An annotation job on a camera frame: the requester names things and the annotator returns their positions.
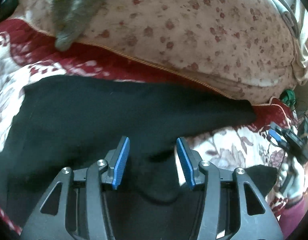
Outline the magenta sleeve forearm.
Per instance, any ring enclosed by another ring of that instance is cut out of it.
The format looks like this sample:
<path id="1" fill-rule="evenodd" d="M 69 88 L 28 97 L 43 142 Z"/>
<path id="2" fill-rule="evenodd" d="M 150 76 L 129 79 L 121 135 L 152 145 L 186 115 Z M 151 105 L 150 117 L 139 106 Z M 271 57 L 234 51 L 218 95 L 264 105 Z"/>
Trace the magenta sleeve forearm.
<path id="1" fill-rule="evenodd" d="M 284 210 L 279 219 L 279 225 L 283 233 L 284 239 L 287 239 L 291 233 L 297 228 L 305 215 L 304 196 L 288 199 Z"/>

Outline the gloved right hand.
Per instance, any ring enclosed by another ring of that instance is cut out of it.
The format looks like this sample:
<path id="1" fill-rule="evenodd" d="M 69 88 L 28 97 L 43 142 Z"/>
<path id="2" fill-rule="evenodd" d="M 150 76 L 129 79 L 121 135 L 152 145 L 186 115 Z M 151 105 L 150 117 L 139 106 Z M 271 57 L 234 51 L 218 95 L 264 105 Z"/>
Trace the gloved right hand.
<path id="1" fill-rule="evenodd" d="M 304 167 L 296 157 L 288 156 L 279 169 L 279 193 L 292 205 L 303 197 L 305 185 Z"/>

